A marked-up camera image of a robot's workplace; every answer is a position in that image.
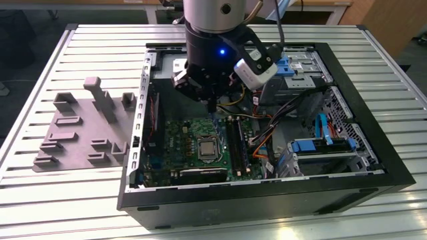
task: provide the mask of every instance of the black cable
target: black cable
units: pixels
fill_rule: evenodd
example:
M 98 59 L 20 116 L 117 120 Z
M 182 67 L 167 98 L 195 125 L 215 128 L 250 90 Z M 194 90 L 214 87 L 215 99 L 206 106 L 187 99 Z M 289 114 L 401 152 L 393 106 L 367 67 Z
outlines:
M 274 2 L 275 2 L 275 17 L 277 17 L 277 23 L 278 23 L 278 28 L 279 28 L 279 34 L 281 34 L 281 45 L 282 45 L 282 48 L 285 48 L 286 47 L 286 34 L 283 33 L 283 29 L 282 29 L 279 3 L 278 3 L 278 0 L 274 0 Z
M 297 97 L 294 97 L 279 109 L 279 111 L 275 113 L 275 115 L 273 116 L 267 128 L 261 131 L 261 134 L 257 135 L 254 137 L 254 139 L 251 140 L 251 142 L 254 143 L 255 141 L 258 141 L 262 137 L 267 136 L 277 128 L 278 124 L 279 124 L 279 118 L 286 116 L 289 113 L 291 113 L 301 105 L 301 103 L 303 102 L 305 98 L 307 96 L 310 96 L 314 93 L 319 93 L 326 91 L 330 86 L 334 86 L 334 84 L 327 83 L 326 85 L 313 88 L 313 89 L 307 89 L 306 91 L 303 91 Z

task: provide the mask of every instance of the aluminum table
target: aluminum table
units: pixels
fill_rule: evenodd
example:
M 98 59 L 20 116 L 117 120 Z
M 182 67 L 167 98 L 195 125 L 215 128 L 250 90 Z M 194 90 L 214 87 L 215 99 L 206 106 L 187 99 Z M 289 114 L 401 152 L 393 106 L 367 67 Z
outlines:
M 274 25 L 251 26 L 263 41 Z M 117 210 L 122 168 L 36 173 L 34 159 L 56 110 L 58 93 L 90 98 L 85 77 L 99 76 L 113 97 L 137 92 L 146 43 L 185 42 L 174 25 L 79 25 L 66 30 L 0 149 L 0 238 L 105 239 L 426 239 L 427 99 L 370 31 L 290 25 L 289 42 L 327 42 L 417 184 L 343 213 L 149 232 Z

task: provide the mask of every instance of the red wire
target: red wire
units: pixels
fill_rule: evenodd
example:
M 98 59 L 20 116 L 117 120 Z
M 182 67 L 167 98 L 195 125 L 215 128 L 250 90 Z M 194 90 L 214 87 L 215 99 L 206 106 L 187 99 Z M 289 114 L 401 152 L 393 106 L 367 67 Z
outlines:
M 146 142 L 146 146 L 150 143 L 150 139 L 153 138 L 154 132 L 155 132 L 155 101 L 154 101 L 154 97 L 150 97 L 150 101 L 151 101 L 151 106 L 150 106 L 150 112 L 151 112 L 151 132 L 150 132 L 150 136 Z

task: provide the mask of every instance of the yellow wire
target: yellow wire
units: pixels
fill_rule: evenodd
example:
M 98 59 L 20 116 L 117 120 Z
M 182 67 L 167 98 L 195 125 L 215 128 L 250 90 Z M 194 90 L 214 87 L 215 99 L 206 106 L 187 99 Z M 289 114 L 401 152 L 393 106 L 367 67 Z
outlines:
M 235 105 L 237 103 L 239 103 L 239 102 L 243 100 L 245 96 L 246 96 L 246 87 L 245 87 L 243 84 L 242 84 L 242 96 L 241 96 L 239 100 L 238 100 L 238 101 L 234 101 L 234 102 L 218 104 L 218 105 L 219 105 L 219 106 L 223 106 L 223 107 L 225 107 L 225 106 L 233 106 L 233 105 Z

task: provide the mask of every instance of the wire bundle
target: wire bundle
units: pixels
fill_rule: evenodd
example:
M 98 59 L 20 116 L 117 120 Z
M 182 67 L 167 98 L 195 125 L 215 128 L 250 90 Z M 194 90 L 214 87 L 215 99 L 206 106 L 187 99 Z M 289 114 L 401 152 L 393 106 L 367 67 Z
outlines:
M 254 153 L 253 153 L 253 157 L 261 156 L 258 155 L 258 152 L 262 148 L 262 146 L 266 144 L 267 140 L 271 138 L 273 134 L 274 134 L 274 130 L 279 124 L 279 119 L 286 116 L 289 113 L 291 113 L 298 106 L 301 105 L 301 103 L 303 102 L 305 98 L 307 96 L 310 96 L 314 93 L 319 93 L 323 92 L 329 89 L 331 85 L 326 84 L 318 88 L 314 89 L 307 89 L 306 91 L 303 91 L 297 97 L 294 97 L 279 109 L 279 111 L 275 113 L 275 115 L 273 116 L 269 125 L 267 125 L 267 129 L 265 129 L 259 135 L 257 135 L 253 139 L 251 139 L 251 143 L 257 142 L 259 139 L 262 139 L 263 137 L 263 141 L 261 142 L 261 144 L 258 145 Z

